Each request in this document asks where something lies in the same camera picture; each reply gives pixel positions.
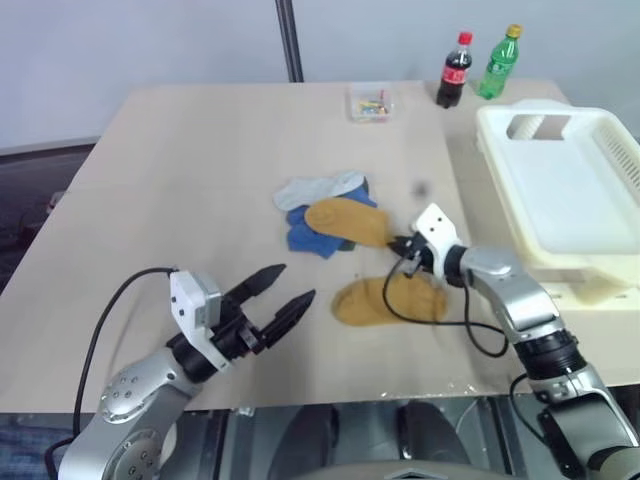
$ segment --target wooden table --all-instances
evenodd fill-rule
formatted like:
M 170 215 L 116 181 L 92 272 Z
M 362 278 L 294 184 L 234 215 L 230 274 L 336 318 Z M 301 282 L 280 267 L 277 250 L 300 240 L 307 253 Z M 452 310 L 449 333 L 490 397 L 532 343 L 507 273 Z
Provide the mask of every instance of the wooden table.
M 430 88 L 393 84 L 397 116 L 377 125 L 347 119 L 346 84 L 159 87 L 133 94 L 0 297 L 0 411 L 71 411 L 106 302 L 131 273 L 156 265 L 207 272 L 227 289 L 263 266 L 287 263 L 278 282 L 246 304 L 261 326 L 293 296 L 318 291 L 275 348 L 214 377 L 189 408 L 504 393 L 522 371 L 515 355 L 485 358 L 463 329 L 354 328 L 336 321 L 329 309 L 335 292 L 355 279 L 385 275 L 394 255 L 362 246 L 329 260 L 289 252 L 284 214 L 271 201 L 290 177 L 356 169 L 366 174 L 372 198 L 390 212 L 396 231 L 407 232 L 435 201 L 464 241 L 475 240 L 464 208 L 472 226 L 495 215 L 463 207 L 458 185 L 472 203 L 471 184 L 476 190 L 491 185 L 467 165 L 476 159 L 467 153 L 474 112 L 484 101 L 467 92 L 458 108 L 444 112 Z M 514 81 L 502 101 L 531 96 L 562 98 L 550 83 Z M 415 194 L 421 185 L 427 197 Z M 450 290 L 449 297 L 448 319 L 461 319 L 462 292 Z M 162 276 L 140 281 L 122 297 L 98 343 L 85 411 L 95 410 L 118 369 L 176 333 L 168 302 Z M 476 296 L 472 316 L 493 322 Z M 609 383 L 640 379 L 620 352 L 637 343 L 637 320 L 633 314 L 567 315 L 583 352 Z M 497 347 L 490 335 L 478 334 Z

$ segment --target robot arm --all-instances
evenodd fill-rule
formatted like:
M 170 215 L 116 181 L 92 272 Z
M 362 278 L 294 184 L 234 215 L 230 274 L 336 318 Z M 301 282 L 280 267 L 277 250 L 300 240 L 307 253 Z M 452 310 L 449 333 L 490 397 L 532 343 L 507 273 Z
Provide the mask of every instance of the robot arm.
M 262 269 L 226 295 L 206 276 L 172 273 L 171 312 L 181 333 L 113 377 L 98 412 L 67 449 L 59 478 L 154 478 L 170 427 L 202 383 L 231 369 L 235 358 L 271 348 L 311 305 L 313 290 L 287 303 L 263 330 L 244 315 L 240 305 L 268 288 L 284 268 Z
M 529 385 L 547 406 L 538 421 L 563 474 L 578 478 L 640 478 L 640 448 L 595 368 L 578 351 L 547 292 L 505 250 L 461 246 L 437 205 L 415 224 L 406 245 L 414 265 L 452 285 L 463 282 L 491 304 L 524 366 Z

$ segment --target white tray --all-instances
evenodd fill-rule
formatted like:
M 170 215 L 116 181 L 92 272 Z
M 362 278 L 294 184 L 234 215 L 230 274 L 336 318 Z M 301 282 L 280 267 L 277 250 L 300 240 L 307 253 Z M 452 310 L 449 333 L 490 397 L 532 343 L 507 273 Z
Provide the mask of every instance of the white tray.
M 585 303 L 640 285 L 640 147 L 613 114 L 524 100 L 479 109 L 477 126 L 527 263 L 582 271 Z

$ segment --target plastic basket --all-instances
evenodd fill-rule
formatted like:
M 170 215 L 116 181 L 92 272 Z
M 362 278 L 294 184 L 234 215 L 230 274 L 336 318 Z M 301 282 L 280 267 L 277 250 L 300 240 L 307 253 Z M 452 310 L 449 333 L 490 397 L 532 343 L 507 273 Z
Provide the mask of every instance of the plastic basket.
M 477 127 L 528 264 L 580 271 L 584 303 L 640 286 L 640 147 L 615 115 L 524 100 L 479 109 Z

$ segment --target white wall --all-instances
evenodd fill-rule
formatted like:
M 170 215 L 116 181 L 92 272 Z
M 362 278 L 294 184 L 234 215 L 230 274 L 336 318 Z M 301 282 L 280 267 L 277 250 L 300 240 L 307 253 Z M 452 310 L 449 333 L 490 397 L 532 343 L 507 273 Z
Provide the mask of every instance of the white wall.
M 460 30 L 482 76 L 510 23 L 524 26 L 514 75 L 557 81 L 576 105 L 640 135 L 640 1 L 294 0 L 305 81 L 437 80 Z
M 0 0 L 0 153 L 99 136 L 134 88 L 286 82 L 273 0 Z

